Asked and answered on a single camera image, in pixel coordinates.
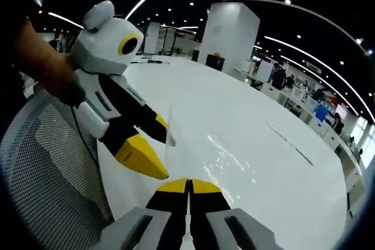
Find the person's left hand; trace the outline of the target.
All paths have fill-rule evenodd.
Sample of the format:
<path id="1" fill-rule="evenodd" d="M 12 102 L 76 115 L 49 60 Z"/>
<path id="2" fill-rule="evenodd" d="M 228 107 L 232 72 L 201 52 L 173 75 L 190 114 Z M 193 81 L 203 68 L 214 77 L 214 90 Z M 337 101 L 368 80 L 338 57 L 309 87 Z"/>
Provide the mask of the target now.
<path id="1" fill-rule="evenodd" d="M 85 96 L 84 90 L 75 81 L 70 81 L 61 91 L 59 100 L 70 107 L 78 108 L 84 102 Z"/>

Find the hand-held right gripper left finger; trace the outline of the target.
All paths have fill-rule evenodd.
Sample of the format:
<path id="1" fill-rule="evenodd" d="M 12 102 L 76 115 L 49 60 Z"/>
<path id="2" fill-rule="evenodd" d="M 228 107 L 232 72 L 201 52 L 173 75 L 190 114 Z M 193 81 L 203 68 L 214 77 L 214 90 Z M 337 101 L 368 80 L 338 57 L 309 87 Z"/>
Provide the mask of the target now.
<path id="1" fill-rule="evenodd" d="M 145 207 L 135 207 L 101 232 L 99 249 L 180 249 L 186 233 L 189 180 L 169 181 Z"/>

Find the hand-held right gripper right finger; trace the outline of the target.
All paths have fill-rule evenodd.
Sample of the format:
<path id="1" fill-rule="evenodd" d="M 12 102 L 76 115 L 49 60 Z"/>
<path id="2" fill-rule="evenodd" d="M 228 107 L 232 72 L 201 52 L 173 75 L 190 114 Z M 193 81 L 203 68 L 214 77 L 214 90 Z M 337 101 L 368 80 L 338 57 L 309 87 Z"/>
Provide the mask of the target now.
<path id="1" fill-rule="evenodd" d="M 190 233 L 196 249 L 281 249 L 275 234 L 240 208 L 231 208 L 213 183 L 192 179 Z"/>

